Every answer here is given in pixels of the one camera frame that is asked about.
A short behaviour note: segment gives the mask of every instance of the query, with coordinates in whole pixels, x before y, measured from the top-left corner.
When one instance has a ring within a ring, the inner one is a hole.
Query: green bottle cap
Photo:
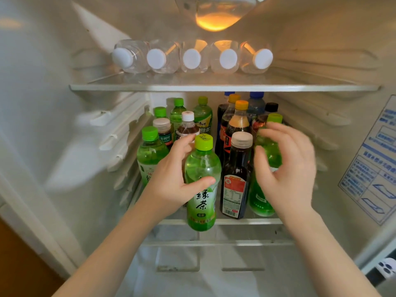
[[[183,98],[175,98],[173,101],[175,106],[183,106],[184,105],[184,99]]]
[[[166,108],[162,106],[154,108],[154,115],[156,118],[166,118]]]
[[[267,122],[282,123],[283,116],[281,114],[269,114]]]
[[[213,137],[209,134],[199,134],[195,137],[195,149],[208,151],[213,149]]]
[[[206,96],[199,96],[198,97],[198,104],[206,105],[207,104],[207,97]]]
[[[159,138],[158,129],[154,126],[147,126],[142,129],[142,137],[146,142],[152,142]]]

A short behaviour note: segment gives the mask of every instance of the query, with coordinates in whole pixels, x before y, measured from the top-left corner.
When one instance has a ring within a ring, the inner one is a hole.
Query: forearm
[[[290,219],[286,226],[305,259],[320,297],[379,297],[314,210]]]
[[[156,223],[149,206],[136,203],[54,296],[113,297],[140,244]]]

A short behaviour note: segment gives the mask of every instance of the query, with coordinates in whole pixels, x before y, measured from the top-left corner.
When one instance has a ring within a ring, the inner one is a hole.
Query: refrigerator
[[[0,195],[66,275],[139,198],[153,108],[169,114],[181,97],[192,110],[205,95],[216,138],[225,91],[264,91],[310,137],[313,207],[364,273],[396,248],[396,0],[256,1],[211,32],[194,19],[199,0],[0,0]],[[134,75],[111,60],[130,38],[254,40],[274,60],[254,75]],[[281,220],[249,209],[241,220],[218,211],[201,233],[183,209],[163,220],[117,296],[185,294],[315,296]]]

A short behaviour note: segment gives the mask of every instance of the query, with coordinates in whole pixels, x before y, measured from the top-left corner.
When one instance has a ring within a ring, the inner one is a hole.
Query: hand
[[[172,149],[163,158],[146,188],[136,203],[146,203],[151,211],[155,211],[158,222],[173,214],[195,194],[216,182],[214,177],[206,176],[200,180],[185,184],[183,180],[182,164],[193,150],[192,141],[195,135],[187,135],[175,141]]]
[[[265,150],[261,146],[255,149],[256,179],[265,198],[282,220],[312,211],[316,164],[309,138],[296,129],[270,122],[259,135],[277,142],[282,155],[282,165],[272,173]]]

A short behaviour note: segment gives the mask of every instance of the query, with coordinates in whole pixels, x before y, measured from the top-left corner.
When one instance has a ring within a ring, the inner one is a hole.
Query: white bottle cap
[[[240,149],[250,148],[253,145],[253,135],[245,131],[234,132],[231,137],[231,145]]]
[[[147,62],[153,69],[161,69],[166,64],[166,55],[160,49],[151,49],[147,53]]]
[[[167,118],[154,119],[152,125],[158,128],[159,132],[165,132],[171,129],[171,121]]]
[[[260,49],[253,56],[253,64],[257,69],[266,69],[268,68],[272,60],[274,59],[274,55],[269,49]]]
[[[188,49],[183,55],[183,63],[187,69],[196,69],[201,63],[201,54],[196,49]]]
[[[113,62],[122,69],[129,68],[133,64],[133,54],[125,48],[116,48],[111,54]]]
[[[232,69],[238,61],[238,55],[232,49],[226,49],[220,54],[220,65],[224,69]]]
[[[194,121],[194,113],[190,111],[185,111],[181,113],[181,118],[183,122],[191,122]]]

